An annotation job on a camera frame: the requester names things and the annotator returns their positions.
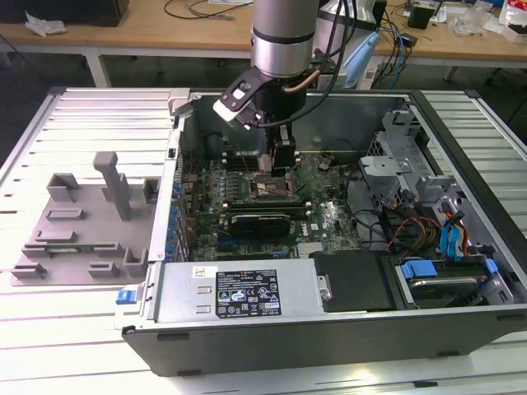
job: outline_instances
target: wooden table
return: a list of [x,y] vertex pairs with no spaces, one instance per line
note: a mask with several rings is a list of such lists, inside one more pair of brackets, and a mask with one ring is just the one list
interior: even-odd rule
[[[166,0],[130,0],[125,18],[115,28],[68,25],[62,35],[40,37],[23,25],[0,24],[0,33],[20,51],[79,53],[86,56],[98,87],[110,86],[102,55],[174,56],[195,58],[249,58],[252,7],[231,13],[234,21],[176,19],[165,14]],[[400,0],[390,0],[388,12]],[[199,10],[217,12],[227,6],[203,4]],[[169,10],[190,15],[184,0],[175,0]],[[409,63],[470,67],[527,67],[527,45],[513,44],[501,35],[455,37],[445,24],[432,23],[426,30],[411,29],[406,18],[393,13],[392,21],[405,33],[418,37]],[[387,36],[381,38],[369,69],[391,53]],[[0,42],[0,51],[10,48]]]

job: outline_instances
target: black plastic cover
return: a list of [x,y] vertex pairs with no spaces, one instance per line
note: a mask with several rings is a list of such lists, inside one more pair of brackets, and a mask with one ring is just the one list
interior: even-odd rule
[[318,276],[326,276],[332,298],[327,313],[396,309],[380,255],[368,250],[314,253]]

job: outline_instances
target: power cable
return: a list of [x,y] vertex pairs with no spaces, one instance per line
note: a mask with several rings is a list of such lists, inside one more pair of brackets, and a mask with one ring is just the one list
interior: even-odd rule
[[250,4],[252,4],[253,2],[247,2],[246,4],[240,4],[238,6],[234,6],[234,7],[231,7],[231,8],[227,8],[226,10],[223,10],[223,11],[218,11],[218,12],[214,12],[212,14],[202,14],[201,12],[197,12],[196,10],[194,10],[194,7],[202,2],[206,2],[207,0],[200,0],[198,2],[194,2],[192,4],[190,4],[189,6],[187,6],[187,8],[189,9],[190,12],[192,12],[194,14],[194,16],[182,16],[182,15],[177,15],[177,14],[174,14],[170,11],[168,11],[168,6],[173,2],[174,0],[169,0],[168,2],[166,2],[165,6],[163,7],[163,10],[165,11],[165,14],[167,15],[170,15],[174,18],[178,18],[178,19],[185,19],[185,20],[196,20],[196,19],[208,19],[208,18],[213,18],[215,16],[219,16],[221,14],[225,14],[226,12],[229,12],[229,11],[234,11],[234,10],[237,10],[238,8],[242,8],[242,7],[246,7],[246,6],[249,6]]

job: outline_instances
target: white label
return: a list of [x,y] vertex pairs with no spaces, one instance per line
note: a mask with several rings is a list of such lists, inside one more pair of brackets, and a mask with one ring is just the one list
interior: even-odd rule
[[194,266],[192,267],[192,278],[215,277],[217,266]]

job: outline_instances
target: motherboard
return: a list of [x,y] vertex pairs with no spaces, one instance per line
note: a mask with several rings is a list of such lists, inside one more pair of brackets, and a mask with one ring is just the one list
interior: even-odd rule
[[300,155],[284,175],[260,172],[251,156],[233,170],[221,160],[184,158],[190,260],[308,258],[360,248],[343,203],[349,165]]

